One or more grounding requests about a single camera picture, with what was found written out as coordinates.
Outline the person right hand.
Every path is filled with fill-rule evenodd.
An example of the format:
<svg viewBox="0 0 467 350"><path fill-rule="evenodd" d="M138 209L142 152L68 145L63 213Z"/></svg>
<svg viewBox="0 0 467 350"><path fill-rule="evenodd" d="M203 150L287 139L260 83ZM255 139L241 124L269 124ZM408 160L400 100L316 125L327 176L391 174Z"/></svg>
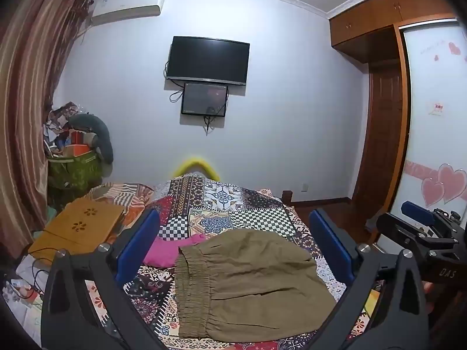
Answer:
<svg viewBox="0 0 467 350"><path fill-rule="evenodd" d="M424 288L424 293L425 293L425 300L426 300L426 309L427 313L431 313L434 310L435 306L435 289L436 285L431 282L424 281L423 282L423 288Z"/></svg>

